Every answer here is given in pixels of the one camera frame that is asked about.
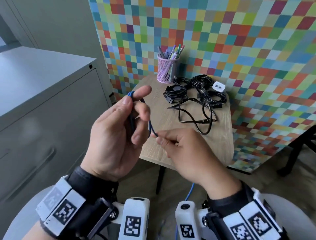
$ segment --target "cabinet door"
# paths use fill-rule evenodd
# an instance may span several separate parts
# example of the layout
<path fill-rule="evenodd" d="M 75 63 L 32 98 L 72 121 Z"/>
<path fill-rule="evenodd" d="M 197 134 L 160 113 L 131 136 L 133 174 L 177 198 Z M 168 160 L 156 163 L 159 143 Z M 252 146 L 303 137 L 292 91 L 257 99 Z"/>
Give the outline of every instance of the cabinet door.
<path fill-rule="evenodd" d="M 106 109 L 94 69 L 0 132 L 0 238 L 36 193 L 79 164 Z"/>

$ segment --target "pink mesh pen holder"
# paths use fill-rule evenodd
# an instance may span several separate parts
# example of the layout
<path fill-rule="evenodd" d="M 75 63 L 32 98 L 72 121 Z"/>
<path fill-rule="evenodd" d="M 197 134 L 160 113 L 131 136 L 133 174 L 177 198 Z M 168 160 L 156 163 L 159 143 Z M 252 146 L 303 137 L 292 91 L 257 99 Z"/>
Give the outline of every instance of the pink mesh pen holder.
<path fill-rule="evenodd" d="M 158 54 L 157 80 L 161 83 L 172 83 L 173 76 L 178 73 L 179 59 L 164 59 Z"/>

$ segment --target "person's right hand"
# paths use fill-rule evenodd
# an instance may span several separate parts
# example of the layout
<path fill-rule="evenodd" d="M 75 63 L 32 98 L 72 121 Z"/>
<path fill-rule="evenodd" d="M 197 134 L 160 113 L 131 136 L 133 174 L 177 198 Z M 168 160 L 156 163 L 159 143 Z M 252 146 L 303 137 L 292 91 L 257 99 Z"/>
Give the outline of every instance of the person's right hand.
<path fill-rule="evenodd" d="M 241 184 L 222 165 L 203 137 L 192 128 L 157 132 L 156 142 L 187 180 L 201 185 L 211 199 L 231 196 Z"/>

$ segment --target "blue cord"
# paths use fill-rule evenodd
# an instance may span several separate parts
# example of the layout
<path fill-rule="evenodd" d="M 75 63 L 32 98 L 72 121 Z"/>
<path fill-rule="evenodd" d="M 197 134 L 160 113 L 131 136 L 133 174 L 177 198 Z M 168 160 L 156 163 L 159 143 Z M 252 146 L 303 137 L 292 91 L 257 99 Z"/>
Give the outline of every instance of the blue cord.
<path fill-rule="evenodd" d="M 188 195 L 186 196 L 185 201 L 187 201 L 189 199 L 189 197 L 193 191 L 193 188 L 194 188 L 194 183 L 192 183 L 191 189 L 190 189 Z M 178 225 L 176 226 L 176 240 L 177 239 L 178 239 Z"/>
<path fill-rule="evenodd" d="M 129 92 L 127 95 L 130 96 L 130 97 L 133 99 L 133 93 L 134 93 L 134 92 L 135 92 L 135 91 L 131 91 L 131 92 Z M 145 100 L 144 100 L 143 98 L 140 99 L 140 101 L 141 101 L 142 103 L 145 103 Z M 133 117 L 132 114 L 130 114 L 129 119 L 130 119 L 130 123 L 131 123 L 132 133 L 134 133 L 134 131 L 135 131 L 135 118 Z M 158 137 L 157 133 L 155 133 L 155 131 L 154 131 L 153 126 L 151 125 L 150 120 L 149 120 L 149 122 L 148 122 L 148 129 L 149 129 L 149 136 L 148 136 L 148 137 L 150 137 L 151 131 L 153 131 L 153 133 L 155 134 L 155 136 Z M 187 201 L 187 200 L 189 199 L 189 197 L 190 197 L 190 195 L 191 195 L 191 193 L 192 193 L 192 191 L 193 191 L 193 188 L 194 188 L 194 183 L 192 183 L 191 189 L 190 189 L 188 195 L 186 196 L 185 201 Z M 176 226 L 176 240 L 177 240 L 177 239 L 178 239 L 178 226 Z"/>
<path fill-rule="evenodd" d="M 130 97 L 133 99 L 133 93 L 134 93 L 134 92 L 135 92 L 135 91 L 131 91 L 131 92 L 129 92 L 127 95 L 130 96 Z M 132 114 L 130 114 L 129 119 L 130 119 L 130 123 L 131 123 L 132 134 L 133 134 L 133 133 L 135 132 L 135 118 L 133 117 Z M 148 137 L 150 137 L 151 131 L 153 131 L 153 133 L 155 134 L 155 136 L 158 137 L 158 134 L 154 131 L 154 128 L 153 128 L 153 126 L 151 125 L 150 120 L 149 120 L 149 122 L 148 122 L 148 130 L 149 130 L 149 136 L 148 136 Z"/>

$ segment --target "wooden table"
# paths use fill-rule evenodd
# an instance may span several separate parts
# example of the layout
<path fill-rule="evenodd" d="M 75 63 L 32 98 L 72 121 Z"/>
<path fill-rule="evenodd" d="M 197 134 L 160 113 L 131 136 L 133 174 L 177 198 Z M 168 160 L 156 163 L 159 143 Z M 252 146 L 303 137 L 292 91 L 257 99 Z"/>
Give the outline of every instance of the wooden table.
<path fill-rule="evenodd" d="M 158 82 L 157 75 L 149 75 L 145 77 L 139 82 L 139 84 L 137 84 L 137 86 L 133 90 L 136 90 L 144 85 L 150 85 L 153 89 L 151 94 L 146 96 L 144 100 L 151 109 L 150 119 L 155 131 L 190 127 L 196 129 L 193 123 L 181 123 L 178 121 L 178 110 L 167 109 L 172 105 L 168 103 L 163 96 L 167 84 Z M 197 98 L 197 90 L 194 88 L 189 89 L 188 96 Z M 200 104 L 188 101 L 182 104 L 181 107 L 186 109 L 194 117 L 195 120 L 205 119 Z M 214 112 L 218 116 L 218 122 L 213 122 L 211 131 L 208 135 L 203 137 L 212 148 L 218 159 L 225 166 L 227 166 L 232 161 L 234 153 L 233 131 L 228 96 L 227 103 L 223 105 L 223 108 L 215 109 Z M 181 113 L 181 119 L 191 120 L 190 117 L 184 112 Z M 208 128 L 208 124 L 200 124 L 199 126 L 200 129 L 204 132 Z M 172 160 L 170 158 L 167 158 L 167 155 L 165 154 L 163 148 L 161 148 L 156 143 L 154 138 L 149 138 L 146 141 L 140 154 L 140 158 L 175 170 Z M 161 181 L 163 177 L 163 172 L 164 168 L 161 168 L 159 174 L 159 178 L 161 178 Z"/>

